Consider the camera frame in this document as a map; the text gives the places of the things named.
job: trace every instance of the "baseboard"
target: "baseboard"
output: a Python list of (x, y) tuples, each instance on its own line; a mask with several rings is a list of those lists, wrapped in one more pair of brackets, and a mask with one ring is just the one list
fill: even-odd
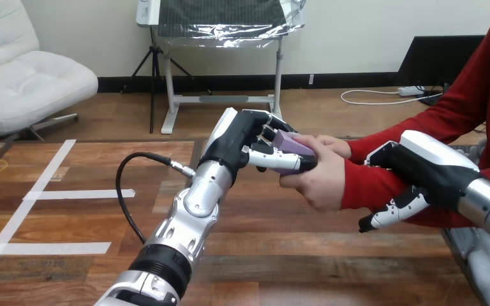
[[(313, 83), (309, 84), (310, 75), (283, 75), (282, 89), (322, 89), (322, 88), (359, 88), (384, 87), (396, 85), (396, 72), (380, 73), (334, 73), (314, 75)], [(186, 76), (174, 76), (175, 92), (211, 91), (266, 91), (273, 90), (273, 75), (213, 75), (195, 76), (191, 81)], [(137, 76), (133, 80), (129, 76), (98, 78), (98, 92), (150, 92), (151, 78)], [(158, 84), (158, 92), (166, 91), (165, 77)]]

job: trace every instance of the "white armchair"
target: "white armchair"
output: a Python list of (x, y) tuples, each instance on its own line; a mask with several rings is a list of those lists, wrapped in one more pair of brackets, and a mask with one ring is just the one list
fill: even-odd
[(76, 119), (71, 114), (40, 122), (97, 91), (91, 70), (39, 47), (21, 1), (0, 0), (0, 136), (23, 129), (38, 136), (37, 129)]

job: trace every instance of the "purple box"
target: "purple box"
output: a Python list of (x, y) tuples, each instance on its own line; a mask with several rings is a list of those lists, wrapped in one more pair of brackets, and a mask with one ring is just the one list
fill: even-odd
[[(316, 156), (315, 152), (312, 149), (302, 145), (299, 142), (296, 142), (294, 139), (292, 139), (292, 136), (290, 136), (287, 132), (281, 130), (277, 131), (277, 134), (275, 135), (275, 138), (273, 139), (271, 146), (277, 148), (280, 151), (292, 152), (298, 155)], [(297, 170), (289, 170), (289, 169), (272, 169), (272, 170), (281, 175), (290, 175), (290, 174), (299, 173), (299, 171)]]

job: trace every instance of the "robotic hand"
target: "robotic hand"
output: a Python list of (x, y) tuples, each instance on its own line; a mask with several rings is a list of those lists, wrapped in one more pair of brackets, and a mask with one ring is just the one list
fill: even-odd
[(161, 157), (162, 163), (191, 178), (191, 185), (175, 196), (168, 217), (147, 239), (129, 270), (120, 274), (95, 305), (178, 305), (237, 172), (247, 164), (261, 171), (274, 168), (302, 172), (316, 166), (315, 156), (301, 156), (270, 145), (277, 129), (295, 132), (269, 112), (238, 113), (227, 108), (205, 146), (196, 171)]
[(430, 203), (455, 210), (490, 232), (490, 181), (468, 158), (438, 140), (405, 131), (399, 143), (387, 142), (365, 164), (391, 169), (413, 186), (361, 219), (360, 232), (405, 220)]

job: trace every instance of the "black monitor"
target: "black monitor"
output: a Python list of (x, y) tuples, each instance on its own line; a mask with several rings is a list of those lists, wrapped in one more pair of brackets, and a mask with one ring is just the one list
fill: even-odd
[(397, 84), (452, 84), (484, 35), (416, 36), (397, 74)]

